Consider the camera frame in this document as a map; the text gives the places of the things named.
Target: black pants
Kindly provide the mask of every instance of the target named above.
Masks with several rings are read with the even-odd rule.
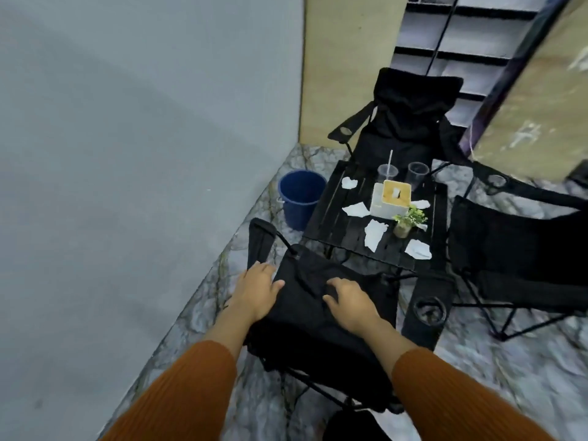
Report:
[[[340,410],[327,423],[323,441],[364,439],[369,441],[390,441],[390,438],[368,411],[354,412]]]

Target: ribbed sweater sleeve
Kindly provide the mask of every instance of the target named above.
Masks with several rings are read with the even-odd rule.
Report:
[[[217,440],[237,370],[229,350],[194,344],[159,376],[108,432],[104,441]]]
[[[508,402],[429,350],[402,355],[392,383],[423,441],[554,441]]]

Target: torn paper piece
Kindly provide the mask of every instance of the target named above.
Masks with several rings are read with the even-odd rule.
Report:
[[[410,205],[416,207],[417,209],[426,209],[427,207],[431,207],[431,203],[429,203],[426,199],[411,201]]]
[[[431,250],[427,243],[418,240],[409,241],[405,252],[417,260],[430,260]]]
[[[387,224],[380,223],[375,220],[371,220],[366,226],[366,238],[364,240],[364,244],[370,249],[370,251],[376,251],[378,248],[378,243],[382,239],[382,235],[384,235],[384,232],[386,232],[387,228]]]
[[[349,216],[364,217],[369,215],[369,210],[364,203],[357,203],[353,206],[344,207],[343,211]]]
[[[351,190],[357,187],[357,179],[351,179],[346,176],[341,180],[341,187],[347,190]]]

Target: black folding chair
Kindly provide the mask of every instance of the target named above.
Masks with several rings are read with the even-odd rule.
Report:
[[[474,303],[453,306],[479,308],[492,336],[500,341],[569,316],[584,316],[588,310],[584,254],[588,247],[588,201],[528,185],[478,162],[473,163],[473,173],[464,197],[457,196],[453,203],[448,246],[452,268],[465,281]],[[489,209],[466,199],[477,180],[486,185],[489,194],[508,192],[577,212],[535,219]],[[487,311],[493,308],[511,310],[500,329]],[[508,334],[521,308],[557,315]]]
[[[264,262],[276,237],[288,248],[275,279],[286,284],[268,316],[247,334],[248,351],[261,359],[267,371],[288,373],[326,398],[348,409],[386,409],[402,413],[392,390],[389,371],[359,337],[345,331],[332,316],[322,296],[336,296],[326,281],[332,277],[358,282],[370,296],[378,313],[396,326],[398,293],[402,279],[416,274],[363,275],[325,259],[301,244],[290,244],[269,222],[254,218],[249,225],[247,266]],[[435,344],[451,309],[456,291],[454,278],[444,273],[420,273],[403,334],[430,349]],[[347,396],[340,400],[322,389],[324,385]]]
[[[347,146],[351,159],[367,168],[388,161],[399,170],[411,162],[431,166],[433,159],[470,165],[459,148],[461,133],[453,127],[447,113],[455,105],[463,79],[430,77],[391,68],[382,68],[369,102],[329,133],[328,138]],[[349,140],[366,120],[355,150]]]

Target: white straw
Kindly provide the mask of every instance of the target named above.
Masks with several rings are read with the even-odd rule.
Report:
[[[386,179],[390,176],[390,162],[392,162],[392,151],[390,150],[390,156],[388,157],[388,167],[386,168]]]

